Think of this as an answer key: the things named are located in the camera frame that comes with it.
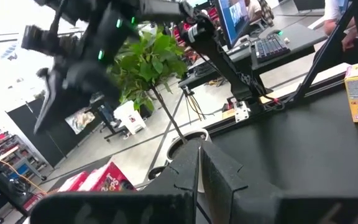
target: gray floor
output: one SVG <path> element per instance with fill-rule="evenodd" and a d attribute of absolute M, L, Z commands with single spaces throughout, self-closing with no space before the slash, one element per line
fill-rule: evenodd
<path fill-rule="evenodd" d="M 265 33 L 272 29 L 282 29 L 294 23 L 308 26 L 319 19 L 319 17 L 315 16 L 280 16 L 281 14 L 295 15 L 298 13 L 291 1 L 276 7 L 274 11 L 276 14 L 274 19 L 275 27 L 268 28 Z M 319 49 L 321 44 L 316 45 L 315 48 Z M 303 57 L 262 74 L 261 77 L 265 86 L 279 89 L 301 80 L 303 77 L 298 76 L 309 70 L 313 56 L 314 54 Z M 177 80 L 172 79 L 169 84 L 173 93 L 167 92 L 162 87 L 160 88 L 160 93 L 170 112 L 175 115 L 176 122 L 182 125 L 181 130 L 183 132 L 202 128 L 221 119 L 221 113 L 217 112 L 214 116 L 208 116 L 207 120 L 194 121 L 189 124 L 189 120 L 195 120 L 198 116 L 190 110 L 189 118 L 186 101 L 182 97 L 181 90 L 177 87 Z M 230 84 L 228 83 L 219 88 L 206 85 L 199 86 L 194 89 L 194 92 L 196 93 L 195 98 L 205 114 L 220 110 L 226 98 L 231 96 Z M 155 102 L 155 107 L 160 107 L 158 102 Z M 156 110 L 146 121 L 146 125 L 147 127 L 144 130 L 129 139 L 123 140 L 120 136 L 114 136 L 111 138 L 110 143 L 103 139 L 103 136 L 108 134 L 107 130 L 102 133 L 96 131 L 88 136 L 82 145 L 74 149 L 68 159 L 63 161 L 52 173 L 50 173 L 50 170 L 45 171 L 50 173 L 48 179 L 52 180 L 42 184 L 40 187 L 48 190 L 61 175 L 106 156 L 111 156 L 111 161 L 115 162 L 134 185 L 142 183 L 151 167 L 161 166 L 165 163 L 167 147 L 172 139 L 177 137 L 177 133 L 173 131 L 173 126 L 163 109 Z M 15 223 L 19 218 L 20 214 L 11 212 L 6 217 L 6 223 Z"/>

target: poster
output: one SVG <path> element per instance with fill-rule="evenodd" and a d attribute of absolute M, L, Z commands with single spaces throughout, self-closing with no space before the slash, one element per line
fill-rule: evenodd
<path fill-rule="evenodd" d="M 66 118 L 66 122 L 73 129 L 75 134 L 82 132 L 86 125 L 94 120 L 94 115 L 91 112 L 85 113 L 85 108 L 77 111 L 75 114 Z"/>

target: white bracket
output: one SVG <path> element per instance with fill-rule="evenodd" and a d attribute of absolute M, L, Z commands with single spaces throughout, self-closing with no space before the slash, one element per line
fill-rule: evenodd
<path fill-rule="evenodd" d="M 237 102 L 235 98 L 231 99 L 234 106 L 234 112 L 236 117 L 236 123 L 249 118 L 249 112 L 251 111 L 244 101 Z"/>

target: black tabletop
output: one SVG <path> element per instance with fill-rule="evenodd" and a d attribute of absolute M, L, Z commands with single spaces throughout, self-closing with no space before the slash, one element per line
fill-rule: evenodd
<path fill-rule="evenodd" d="M 266 35 L 267 33 L 264 32 L 261 34 L 260 37 L 264 37 Z M 263 72 L 281 66 L 285 63 L 291 62 L 300 57 L 304 57 L 305 55 L 313 53 L 314 44 L 325 40 L 327 37 L 322 32 L 311 30 L 300 24 L 292 24 L 282 29 L 281 38 L 288 38 L 290 40 L 287 45 L 291 49 L 290 53 L 282 55 L 281 57 L 277 57 L 263 63 L 258 63 L 256 61 L 255 55 L 251 54 L 251 47 L 248 47 L 230 55 L 230 59 L 240 68 L 244 59 L 252 55 L 252 69 L 255 71 L 254 74 L 261 74 Z M 211 73 L 206 73 L 203 76 L 191 75 L 186 80 L 179 82 L 179 87 L 183 88 L 184 86 L 188 86 L 189 88 L 194 88 L 218 76 L 219 74 L 215 71 Z"/>
<path fill-rule="evenodd" d="M 212 140 L 286 192 L 358 194 L 358 124 L 344 90 Z"/>

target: red snack box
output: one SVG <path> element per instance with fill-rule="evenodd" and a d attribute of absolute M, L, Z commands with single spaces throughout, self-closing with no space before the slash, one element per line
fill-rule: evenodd
<path fill-rule="evenodd" d="M 110 162 L 92 172 L 78 190 L 84 191 L 122 191 L 135 190 L 121 170 Z"/>
<path fill-rule="evenodd" d="M 59 188 L 58 192 L 67 192 L 67 191 L 76 191 L 84 183 L 89 174 L 84 171 L 74 177 L 69 178 L 66 182 Z"/>

